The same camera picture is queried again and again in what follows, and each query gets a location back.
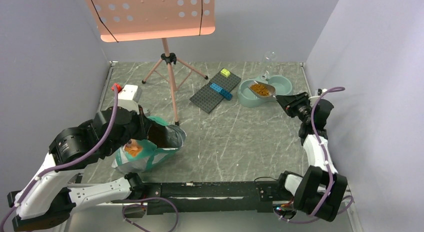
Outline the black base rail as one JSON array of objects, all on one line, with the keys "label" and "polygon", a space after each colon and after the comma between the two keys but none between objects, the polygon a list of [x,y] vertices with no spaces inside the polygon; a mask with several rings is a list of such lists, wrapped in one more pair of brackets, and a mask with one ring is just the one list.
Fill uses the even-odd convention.
[{"label": "black base rail", "polygon": [[230,182],[144,182],[113,203],[146,203],[148,215],[256,211],[273,213],[293,199],[275,180]]}]

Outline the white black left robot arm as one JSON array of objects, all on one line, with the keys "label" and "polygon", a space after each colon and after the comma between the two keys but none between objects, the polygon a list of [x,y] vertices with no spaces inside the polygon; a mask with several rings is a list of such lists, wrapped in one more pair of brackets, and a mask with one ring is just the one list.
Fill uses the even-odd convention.
[{"label": "white black left robot arm", "polygon": [[146,139],[150,126],[140,105],[134,109],[114,105],[77,127],[64,129],[50,144],[42,166],[25,188],[8,194],[7,216],[16,212],[13,230],[45,230],[65,222],[83,207],[81,196],[72,194],[68,181],[131,139]]}]

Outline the dark grey brick baseplate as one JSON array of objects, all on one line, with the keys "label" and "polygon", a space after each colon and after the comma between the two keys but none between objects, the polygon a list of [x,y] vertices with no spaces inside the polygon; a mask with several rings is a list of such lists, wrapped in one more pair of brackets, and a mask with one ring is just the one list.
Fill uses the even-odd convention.
[{"label": "dark grey brick baseplate", "polygon": [[230,72],[229,77],[224,77],[220,71],[210,79],[199,91],[197,91],[189,100],[199,107],[202,111],[210,113],[222,100],[226,100],[221,94],[210,88],[212,83],[221,86],[231,93],[231,91],[241,82],[241,78]]}]

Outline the metal food scoop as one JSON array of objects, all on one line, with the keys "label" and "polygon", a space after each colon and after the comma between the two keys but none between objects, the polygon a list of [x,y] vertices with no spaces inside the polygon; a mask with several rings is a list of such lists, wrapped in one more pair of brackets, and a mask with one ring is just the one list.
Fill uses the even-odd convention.
[{"label": "metal food scoop", "polygon": [[250,85],[248,85],[248,89],[259,99],[268,101],[277,100],[276,89],[270,84],[253,80]]}]

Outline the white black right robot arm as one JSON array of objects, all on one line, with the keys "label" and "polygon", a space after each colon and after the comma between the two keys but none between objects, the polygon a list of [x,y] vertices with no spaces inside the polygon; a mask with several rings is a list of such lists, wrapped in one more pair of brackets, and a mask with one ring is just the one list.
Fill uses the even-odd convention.
[{"label": "white black right robot arm", "polygon": [[334,105],[326,99],[312,102],[307,92],[277,95],[276,101],[291,118],[301,121],[298,136],[306,152],[304,175],[284,172],[276,194],[282,200],[293,196],[293,208],[309,216],[332,222],[338,214],[348,182],[340,175],[328,150],[327,119]]}]

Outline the teal double pet bowl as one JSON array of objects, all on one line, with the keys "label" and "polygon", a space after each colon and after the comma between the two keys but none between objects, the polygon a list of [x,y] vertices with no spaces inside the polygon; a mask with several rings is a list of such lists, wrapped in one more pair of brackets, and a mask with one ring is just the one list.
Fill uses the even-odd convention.
[{"label": "teal double pet bowl", "polygon": [[265,73],[255,79],[244,80],[238,87],[239,103],[247,108],[255,108],[267,102],[276,102],[276,96],[293,94],[293,85],[282,75]]}]

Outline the pink music stand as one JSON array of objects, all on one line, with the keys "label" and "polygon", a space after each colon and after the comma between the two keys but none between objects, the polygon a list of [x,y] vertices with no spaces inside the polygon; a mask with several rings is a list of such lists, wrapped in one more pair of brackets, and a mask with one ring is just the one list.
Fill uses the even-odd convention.
[{"label": "pink music stand", "polygon": [[216,29],[215,0],[85,0],[106,43],[160,39],[164,53],[142,80],[145,84],[161,63],[166,63],[174,123],[180,124],[173,65],[180,63],[204,79],[209,77],[170,52],[168,39],[210,35]]}]

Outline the green pet food bag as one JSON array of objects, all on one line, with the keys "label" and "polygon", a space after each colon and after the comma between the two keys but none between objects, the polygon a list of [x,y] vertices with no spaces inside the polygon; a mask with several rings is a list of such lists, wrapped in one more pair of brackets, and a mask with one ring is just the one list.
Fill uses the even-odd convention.
[{"label": "green pet food bag", "polygon": [[148,138],[131,139],[114,153],[111,167],[116,171],[142,173],[153,169],[181,150],[187,133],[178,125],[169,124],[159,116],[149,116],[153,122]]}]

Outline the yellow toy brick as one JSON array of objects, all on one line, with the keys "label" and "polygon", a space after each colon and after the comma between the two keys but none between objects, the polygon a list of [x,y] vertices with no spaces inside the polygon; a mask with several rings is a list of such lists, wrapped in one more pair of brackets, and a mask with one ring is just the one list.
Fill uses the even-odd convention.
[{"label": "yellow toy brick", "polygon": [[226,69],[226,68],[222,68],[220,70],[220,74],[222,76],[224,76],[225,78],[228,78],[231,75],[231,72],[228,69]]}]

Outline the dark blue toy brick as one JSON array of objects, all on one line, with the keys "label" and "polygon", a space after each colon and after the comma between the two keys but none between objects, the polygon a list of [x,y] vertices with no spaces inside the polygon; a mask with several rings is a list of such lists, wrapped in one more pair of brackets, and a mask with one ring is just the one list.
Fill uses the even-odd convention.
[{"label": "dark blue toy brick", "polygon": [[230,92],[228,92],[228,91],[226,91],[226,90],[221,90],[220,91],[220,94],[227,100],[227,101],[230,101],[232,98],[233,98],[233,95],[230,93]]}]

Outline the brown kibble in scoop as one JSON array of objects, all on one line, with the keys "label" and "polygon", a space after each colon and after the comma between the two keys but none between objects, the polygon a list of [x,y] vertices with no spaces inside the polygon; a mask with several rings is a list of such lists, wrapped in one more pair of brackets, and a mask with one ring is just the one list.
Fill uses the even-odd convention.
[{"label": "brown kibble in scoop", "polygon": [[268,97],[270,95],[270,91],[262,84],[255,83],[252,84],[249,88],[262,97]]}]

